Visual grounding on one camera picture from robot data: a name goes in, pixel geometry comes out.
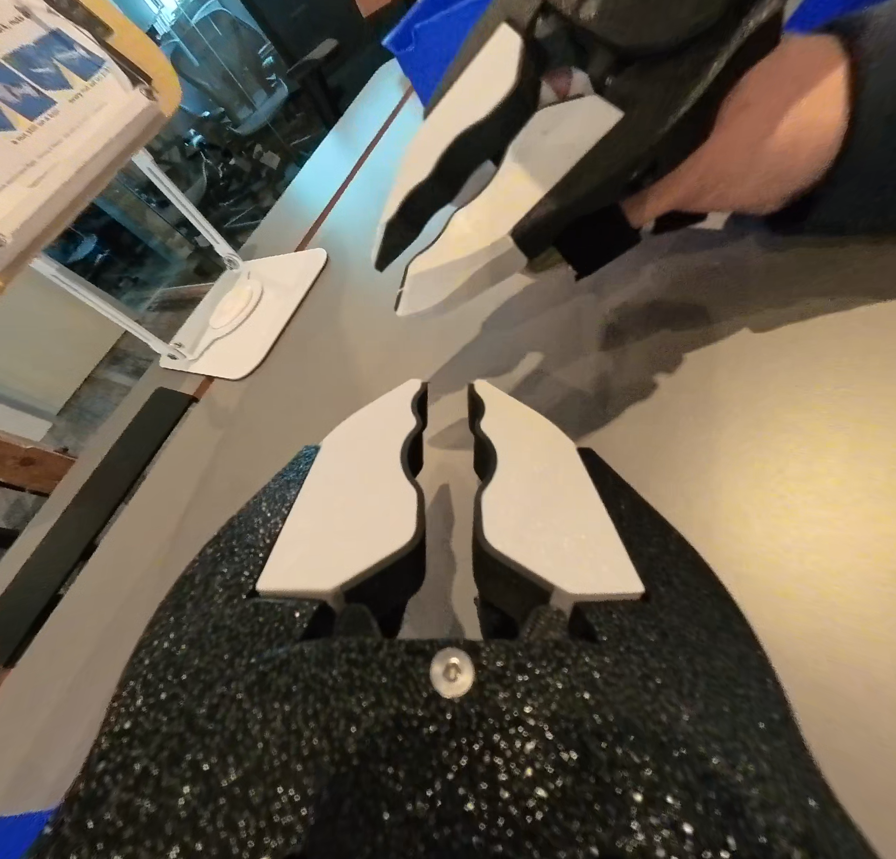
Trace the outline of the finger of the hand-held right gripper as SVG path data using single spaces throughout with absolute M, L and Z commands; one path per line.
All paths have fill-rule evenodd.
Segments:
M 541 108 L 512 140 L 492 179 L 410 260 L 397 315 L 453 309 L 523 271 L 529 257 L 512 229 L 622 119 L 603 98 Z
M 394 263 L 482 165 L 501 161 L 537 109 L 538 61 L 521 31 L 502 23 L 426 112 L 378 226 L 376 271 Z

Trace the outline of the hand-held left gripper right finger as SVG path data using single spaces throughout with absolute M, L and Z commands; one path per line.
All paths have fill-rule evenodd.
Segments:
M 479 597 L 502 612 L 641 599 L 644 584 L 571 438 L 487 381 L 469 384 L 468 419 Z

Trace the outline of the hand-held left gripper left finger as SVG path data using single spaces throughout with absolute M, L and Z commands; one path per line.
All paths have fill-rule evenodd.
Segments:
M 427 398 L 427 382 L 409 379 L 323 438 L 256 582 L 260 596 L 385 612 L 416 593 L 416 573 L 404 586 L 375 579 L 425 560 Z

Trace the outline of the person's right forearm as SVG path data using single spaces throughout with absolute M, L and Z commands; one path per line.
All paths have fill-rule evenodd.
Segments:
M 767 217 L 780 234 L 894 237 L 895 0 L 803 0 L 786 30 L 826 34 L 849 60 L 845 141 L 808 193 Z

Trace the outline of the person's right hand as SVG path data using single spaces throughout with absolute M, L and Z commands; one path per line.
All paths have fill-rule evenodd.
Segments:
M 787 36 L 738 81 L 710 136 L 622 204 L 635 227 L 671 212 L 778 211 L 820 181 L 847 134 L 850 61 L 831 35 Z

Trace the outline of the blue plastic bin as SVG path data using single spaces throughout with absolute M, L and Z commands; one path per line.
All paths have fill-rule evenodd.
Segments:
M 427 105 L 466 37 L 493 0 L 419 0 L 384 40 Z

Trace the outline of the wooden bench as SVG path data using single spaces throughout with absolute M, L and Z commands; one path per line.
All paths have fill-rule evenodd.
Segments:
M 1 432 L 1 487 L 47 498 L 69 472 L 76 457 Z

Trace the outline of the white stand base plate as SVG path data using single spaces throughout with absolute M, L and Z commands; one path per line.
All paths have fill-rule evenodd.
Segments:
M 327 261 L 326 250 L 315 248 L 225 272 L 175 334 L 161 368 L 243 380 L 272 351 Z

